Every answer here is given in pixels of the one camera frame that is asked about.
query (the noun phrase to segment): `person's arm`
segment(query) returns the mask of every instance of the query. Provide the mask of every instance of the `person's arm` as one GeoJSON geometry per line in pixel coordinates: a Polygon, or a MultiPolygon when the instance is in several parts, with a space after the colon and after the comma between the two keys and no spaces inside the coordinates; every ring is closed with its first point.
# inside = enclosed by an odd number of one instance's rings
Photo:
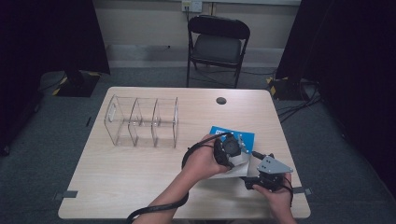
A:
{"type": "MultiPolygon", "coordinates": [[[[284,184],[288,187],[291,187],[291,174],[286,173],[285,178],[287,178],[289,181],[285,180],[284,184]]],[[[279,189],[275,192],[271,192],[268,189],[258,185],[253,185],[253,188],[268,199],[271,213],[280,224],[297,223],[290,210],[291,195],[288,190],[279,189]]]]}
{"type": "MultiPolygon", "coordinates": [[[[181,172],[163,191],[163,193],[161,193],[149,206],[178,202],[198,181],[207,179],[212,175],[227,172],[229,168],[218,165],[213,157],[214,142],[215,140],[213,139],[205,143],[203,147],[194,151],[187,159],[187,162],[181,172]]],[[[170,223],[176,210],[177,209],[175,208],[143,214],[134,221],[134,224],[170,223]]]]}

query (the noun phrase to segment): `person's hand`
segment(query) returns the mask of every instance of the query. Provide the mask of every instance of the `person's hand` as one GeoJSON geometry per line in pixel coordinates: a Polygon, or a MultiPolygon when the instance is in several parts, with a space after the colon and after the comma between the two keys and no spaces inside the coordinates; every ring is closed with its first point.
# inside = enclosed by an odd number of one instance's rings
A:
{"type": "MultiPolygon", "coordinates": [[[[213,135],[207,134],[202,140],[213,135]]],[[[213,156],[213,146],[216,139],[212,139],[204,146],[196,149],[187,159],[182,172],[188,173],[197,182],[202,179],[208,179],[212,175],[225,173],[230,170],[229,167],[218,165],[213,156]]]]}
{"type": "MultiPolygon", "coordinates": [[[[291,188],[291,174],[285,173],[284,185],[291,188]]],[[[271,212],[273,216],[278,220],[279,223],[296,223],[295,219],[292,216],[290,210],[290,200],[291,195],[290,192],[286,189],[279,189],[275,192],[271,192],[268,189],[265,189],[259,185],[253,185],[253,188],[257,190],[260,194],[264,195],[267,198],[271,212]]]]}

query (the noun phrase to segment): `black folding chair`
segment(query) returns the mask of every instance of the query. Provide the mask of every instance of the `black folding chair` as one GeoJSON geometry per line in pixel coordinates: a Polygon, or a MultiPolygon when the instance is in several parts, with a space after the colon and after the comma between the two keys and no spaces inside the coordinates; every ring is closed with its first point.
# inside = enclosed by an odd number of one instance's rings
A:
{"type": "Polygon", "coordinates": [[[248,26],[239,20],[199,15],[190,19],[188,29],[189,59],[186,86],[189,87],[192,62],[195,70],[197,63],[234,68],[233,87],[236,88],[250,38],[248,26]],[[192,34],[198,34],[195,43],[192,34]]]}

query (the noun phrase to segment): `table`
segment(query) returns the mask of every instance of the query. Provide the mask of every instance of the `table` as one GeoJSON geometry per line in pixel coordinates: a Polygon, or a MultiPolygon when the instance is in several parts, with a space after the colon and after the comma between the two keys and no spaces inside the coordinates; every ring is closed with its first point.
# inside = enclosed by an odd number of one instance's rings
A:
{"type": "MultiPolygon", "coordinates": [[[[301,182],[268,91],[185,88],[113,87],[106,94],[64,198],[61,218],[127,218],[147,206],[174,179],[188,147],[209,133],[212,126],[255,133],[254,150],[274,153],[291,168],[292,183],[301,182]],[[178,99],[176,148],[115,147],[104,124],[111,97],[178,99]],[[225,105],[216,102],[227,100],[225,105]]],[[[252,158],[248,175],[257,175],[259,160],[252,158]]],[[[291,208],[296,218],[309,217],[304,194],[295,194],[291,208]]],[[[255,190],[246,190],[239,178],[209,179],[195,185],[175,218],[236,219],[270,217],[268,202],[255,190]]]]}

